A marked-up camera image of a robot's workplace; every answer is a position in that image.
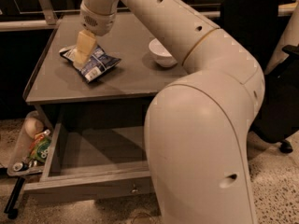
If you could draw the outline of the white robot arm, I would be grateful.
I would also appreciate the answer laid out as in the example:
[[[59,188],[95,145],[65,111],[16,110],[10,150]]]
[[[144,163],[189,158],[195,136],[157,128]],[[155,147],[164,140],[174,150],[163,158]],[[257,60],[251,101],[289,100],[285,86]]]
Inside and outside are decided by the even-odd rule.
[[[264,98],[254,57],[181,0],[83,0],[80,18],[108,33],[124,3],[187,75],[152,100],[144,127],[164,224],[258,224],[247,136]]]

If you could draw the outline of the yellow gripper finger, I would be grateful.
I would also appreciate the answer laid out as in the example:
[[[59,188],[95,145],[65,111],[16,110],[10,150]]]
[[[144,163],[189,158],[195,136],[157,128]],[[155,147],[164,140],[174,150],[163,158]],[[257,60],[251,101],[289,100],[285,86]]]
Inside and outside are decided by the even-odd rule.
[[[74,66],[77,69],[82,69],[84,67],[96,46],[96,38],[92,32],[88,30],[82,30],[78,33],[74,60]]]

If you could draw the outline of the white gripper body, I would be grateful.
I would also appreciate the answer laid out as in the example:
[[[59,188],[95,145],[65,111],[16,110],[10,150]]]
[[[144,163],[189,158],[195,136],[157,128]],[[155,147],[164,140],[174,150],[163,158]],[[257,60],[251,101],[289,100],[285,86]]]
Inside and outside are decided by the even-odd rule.
[[[110,32],[116,14],[102,15],[91,11],[84,3],[80,6],[80,22],[82,26],[95,35],[103,36]]]

